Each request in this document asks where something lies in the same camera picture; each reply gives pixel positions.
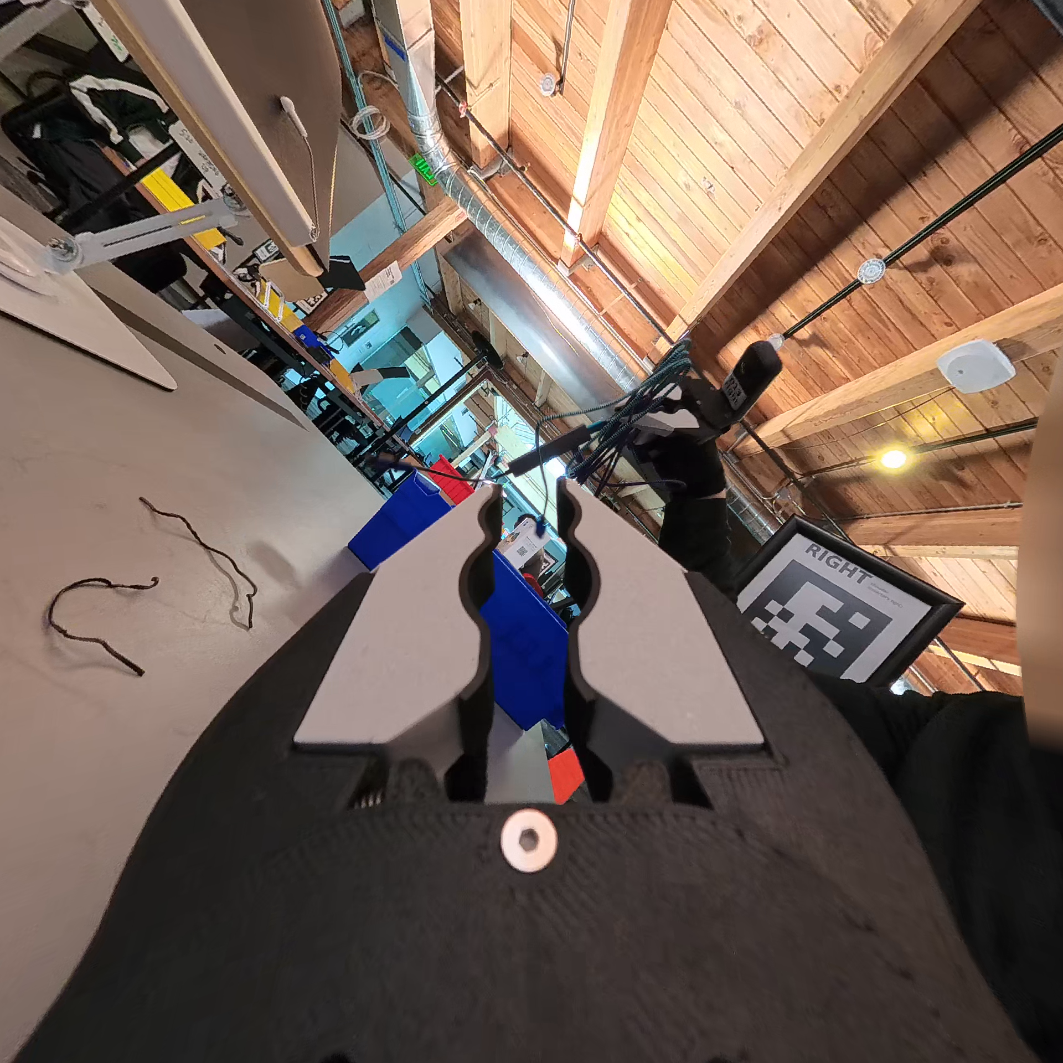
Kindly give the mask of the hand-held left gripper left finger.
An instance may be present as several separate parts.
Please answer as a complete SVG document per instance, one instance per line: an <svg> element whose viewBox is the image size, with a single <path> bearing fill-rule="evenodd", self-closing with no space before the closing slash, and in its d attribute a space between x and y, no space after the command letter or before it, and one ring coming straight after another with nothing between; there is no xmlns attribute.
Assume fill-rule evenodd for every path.
<svg viewBox="0 0 1063 1063"><path fill-rule="evenodd" d="M497 697L483 606L500 536L502 488L478 484L376 567L292 732L299 750L485 759Z"/></svg>

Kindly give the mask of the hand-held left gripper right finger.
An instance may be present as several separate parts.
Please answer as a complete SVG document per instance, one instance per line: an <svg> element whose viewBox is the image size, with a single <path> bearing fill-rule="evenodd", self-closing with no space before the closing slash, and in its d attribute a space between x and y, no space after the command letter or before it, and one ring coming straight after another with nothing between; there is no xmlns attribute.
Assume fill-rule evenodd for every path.
<svg viewBox="0 0 1063 1063"><path fill-rule="evenodd" d="M629 764L765 753L767 739L691 571L576 480L555 482L564 585L577 602L564 728L587 778Z"/></svg>

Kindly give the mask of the grey usb hub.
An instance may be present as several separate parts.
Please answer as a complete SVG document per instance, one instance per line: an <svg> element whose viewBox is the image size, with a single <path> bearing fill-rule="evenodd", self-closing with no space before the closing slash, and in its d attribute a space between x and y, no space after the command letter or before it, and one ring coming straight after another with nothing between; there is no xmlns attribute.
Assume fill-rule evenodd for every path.
<svg viewBox="0 0 1063 1063"><path fill-rule="evenodd" d="M570 477L576 477L580 484L591 482L594 477L601 482L605 482L619 461L619 457L617 457L619 449L617 446L612 446L612 449L594 446L594 443L604 443L604 433L605 433L605 420L591 420L591 423L584 423L577 427L570 427L570 430L553 437L549 443L538 443L529 451L525 451L522 457L505 461L500 477L522 477L522 472L529 472L529 470L545 470L546 461L570 457L564 470ZM370 457L366 465L371 470L381 470L381 472L402 470L402 472L425 472L429 477L429 468L418 465L415 460L399 460L394 453L376 453L376 457ZM485 480L491 480L491 472L483 468L476 472L469 472L469 480L485 482Z"/></svg>

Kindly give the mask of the blue bin with black divider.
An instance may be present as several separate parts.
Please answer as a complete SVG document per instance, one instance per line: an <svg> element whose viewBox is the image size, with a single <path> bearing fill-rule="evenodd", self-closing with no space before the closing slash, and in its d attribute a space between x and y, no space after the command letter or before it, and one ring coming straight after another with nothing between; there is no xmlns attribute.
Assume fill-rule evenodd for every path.
<svg viewBox="0 0 1063 1063"><path fill-rule="evenodd" d="M376 568L453 506L449 488L470 489L446 477L435 484L419 470L411 472L350 537L350 553ZM483 616L491 628L497 704L522 730L535 721L564 728L566 628L500 549L493 553L493 594Z"/></svg>

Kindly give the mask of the black twist tie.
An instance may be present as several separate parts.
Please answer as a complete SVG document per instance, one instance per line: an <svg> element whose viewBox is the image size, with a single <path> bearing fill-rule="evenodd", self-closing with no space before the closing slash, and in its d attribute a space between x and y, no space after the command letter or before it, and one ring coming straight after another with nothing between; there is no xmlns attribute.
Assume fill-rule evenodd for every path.
<svg viewBox="0 0 1063 1063"><path fill-rule="evenodd" d="M44 606L44 628L58 635L61 639L68 642L81 642L81 646L95 646L101 647L108 656L112 656L122 667L127 667L129 673L136 675L144 675L144 667L129 660L127 653L122 653L112 642L108 642L105 636L95 636L95 635L78 635L78 630L71 630L68 626L58 622L55 616L55 608L58 608L58 601L71 592L78 592L78 589L108 589L108 592L153 592L158 589L160 578L153 574L146 582L122 582L122 581L112 581L112 578L101 578L101 574L92 574L92 578L78 578L78 581L71 581L65 582L61 589L53 592L53 597L47 601Z"/></svg>
<svg viewBox="0 0 1063 1063"><path fill-rule="evenodd" d="M182 515L182 512L174 512L174 511L160 511L158 505L153 505L146 496L139 496L139 501L156 515L156 518L167 518L167 522L177 522L187 536L212 558L212 564L218 567L227 567L230 571L230 582L239 585L242 592L242 606L233 606L230 616L239 628L246 630L253 630L256 626L256 594L260 594L260 582L237 564L237 558L215 543L209 543L198 530L194 525Z"/></svg>

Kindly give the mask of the framed marker sign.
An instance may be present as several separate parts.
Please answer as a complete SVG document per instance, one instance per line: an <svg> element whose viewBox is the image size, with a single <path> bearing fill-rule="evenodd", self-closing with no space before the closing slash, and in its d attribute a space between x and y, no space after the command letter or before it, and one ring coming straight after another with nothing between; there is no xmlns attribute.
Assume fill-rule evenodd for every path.
<svg viewBox="0 0 1063 1063"><path fill-rule="evenodd" d="M965 602L793 515L736 578L736 606L800 667L892 684Z"/></svg>

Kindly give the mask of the white ceiling device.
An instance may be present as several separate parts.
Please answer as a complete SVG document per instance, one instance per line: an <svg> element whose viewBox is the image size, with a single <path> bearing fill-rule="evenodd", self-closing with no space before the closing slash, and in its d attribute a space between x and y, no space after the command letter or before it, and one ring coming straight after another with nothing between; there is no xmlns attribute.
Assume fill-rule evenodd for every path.
<svg viewBox="0 0 1063 1063"><path fill-rule="evenodd" d="M973 337L942 353L935 368L962 394L997 389L1018 375L1014 360L987 337Z"/></svg>

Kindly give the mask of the wooden pillar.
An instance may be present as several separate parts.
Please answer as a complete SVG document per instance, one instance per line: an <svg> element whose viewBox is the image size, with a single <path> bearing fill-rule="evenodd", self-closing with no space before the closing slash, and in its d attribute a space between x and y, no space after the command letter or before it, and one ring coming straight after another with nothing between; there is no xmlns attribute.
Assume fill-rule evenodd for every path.
<svg viewBox="0 0 1063 1063"><path fill-rule="evenodd" d="M363 305L384 296L399 277L429 254L440 238L460 229L469 219L469 212L446 199L435 205L425 217L419 217L405 234L399 234L391 246L387 246L371 261L359 267L361 279L366 282L363 291L339 286L312 312L305 324L323 336L346 324Z"/></svg>

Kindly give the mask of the wooden workbench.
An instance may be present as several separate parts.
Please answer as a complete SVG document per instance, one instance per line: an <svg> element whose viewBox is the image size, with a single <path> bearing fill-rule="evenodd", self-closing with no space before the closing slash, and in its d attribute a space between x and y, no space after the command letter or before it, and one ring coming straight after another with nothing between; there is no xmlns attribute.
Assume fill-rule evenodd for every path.
<svg viewBox="0 0 1063 1063"><path fill-rule="evenodd" d="M112 183L112 191L122 191L132 213L156 212L156 219L167 219L171 212L163 212L158 199L139 188L149 172L163 168L194 205L223 203L227 188L218 191L204 183L198 167L181 151L171 141L167 148L146 158L140 167L127 164L112 148L105 148L112 167L122 172L122 179ZM226 246L205 250L194 236L181 236L163 246L153 246L112 265L132 277L146 291L163 296L177 310L191 306L218 306L233 326L237 337L226 343L237 353L251 353L256 364L275 382L287 368L299 372L302 382L291 389L291 396L299 408L315 403L319 415L312 423L321 430L333 430L339 440L370 443L384 437L384 420L363 403L353 375L333 358L326 346L306 350L291 330L302 324L287 310L282 291L260 277L260 260L249 257L251 267L249 284L226 269L227 250L237 248L233 236L237 223L223 223L218 230L226 236Z"/></svg>

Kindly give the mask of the yellow plastic bin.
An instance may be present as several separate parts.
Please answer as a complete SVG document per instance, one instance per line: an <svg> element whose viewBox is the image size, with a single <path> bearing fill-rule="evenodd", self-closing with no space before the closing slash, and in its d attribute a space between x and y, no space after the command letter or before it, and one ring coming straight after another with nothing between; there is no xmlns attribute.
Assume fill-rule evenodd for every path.
<svg viewBox="0 0 1063 1063"><path fill-rule="evenodd" d="M191 198L163 172L156 168L144 179L139 179L139 188L153 195L163 212L188 207ZM226 236L218 229L198 230L194 241L205 250L226 246Z"/></svg>

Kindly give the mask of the white base acrylic leg stand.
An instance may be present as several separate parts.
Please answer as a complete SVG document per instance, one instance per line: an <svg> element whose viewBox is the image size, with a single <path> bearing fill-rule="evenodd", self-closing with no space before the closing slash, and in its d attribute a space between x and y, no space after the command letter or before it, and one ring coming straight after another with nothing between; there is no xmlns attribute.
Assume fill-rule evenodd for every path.
<svg viewBox="0 0 1063 1063"><path fill-rule="evenodd" d="M55 298L75 272L251 213L302 277L329 260L342 69L329 2L95 2L181 127L223 174L219 198L108 230L36 241L3 226L3 279Z"/></svg>

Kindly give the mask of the black and white jacket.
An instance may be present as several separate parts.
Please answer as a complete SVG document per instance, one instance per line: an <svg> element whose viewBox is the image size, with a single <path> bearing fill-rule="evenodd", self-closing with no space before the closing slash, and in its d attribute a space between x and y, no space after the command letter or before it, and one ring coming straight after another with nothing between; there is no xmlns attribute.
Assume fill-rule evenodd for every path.
<svg viewBox="0 0 1063 1063"><path fill-rule="evenodd" d="M146 83L36 69L26 89L29 99L3 114L3 136L55 199L53 213L75 212L119 183L105 148L139 167L171 144L177 119Z"/></svg>

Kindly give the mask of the silver ventilation duct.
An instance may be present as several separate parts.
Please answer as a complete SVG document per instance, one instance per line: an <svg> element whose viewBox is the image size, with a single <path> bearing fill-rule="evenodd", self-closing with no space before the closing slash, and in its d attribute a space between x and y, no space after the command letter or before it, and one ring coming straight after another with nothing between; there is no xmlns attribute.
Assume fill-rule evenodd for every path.
<svg viewBox="0 0 1063 1063"><path fill-rule="evenodd" d="M617 446L619 460L649 461L646 446L650 437L638 430L634 420L650 410L681 408L680 386L689 375L698 375L691 364L691 340L676 340L659 364L634 372L619 343L610 336L605 324L588 312L577 291L517 230L509 217L491 198L487 183L460 164L442 136L435 86L405 82L399 96L419 154L429 160L440 188L469 212L470 226L485 246L491 246L487 261L505 261L529 296L533 310L545 310L549 324L555 324L577 353L587 353L597 375L604 375L601 396L577 399L576 416L587 416L587 423L605 420L604 443L594 446Z"/></svg>

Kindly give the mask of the black track light rail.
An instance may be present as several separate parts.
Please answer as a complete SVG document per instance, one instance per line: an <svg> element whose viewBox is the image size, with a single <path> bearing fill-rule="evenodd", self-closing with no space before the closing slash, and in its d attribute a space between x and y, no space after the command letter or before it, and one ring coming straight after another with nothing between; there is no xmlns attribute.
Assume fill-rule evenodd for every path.
<svg viewBox="0 0 1063 1063"><path fill-rule="evenodd" d="M863 260L856 267L856 277L846 282L839 291L835 291L827 302L820 302L815 310L808 310L804 317L797 317L784 332L772 332L767 340L772 350L780 350L789 337L804 332L811 322L852 298L859 286L870 286L883 282L883 277L901 261L910 250L923 248L932 234L962 219L970 207L975 207L983 198L1007 185L1013 178L1018 178L1025 167L1042 160L1052 148L1063 144L1063 127L1056 124L1042 138L1028 144L1023 151L1018 151L1007 167L993 172L987 179L980 179L975 188L962 195L954 205L948 205L942 213L935 213L930 223L925 223L918 230L914 230L901 246L892 248L886 257Z"/></svg>

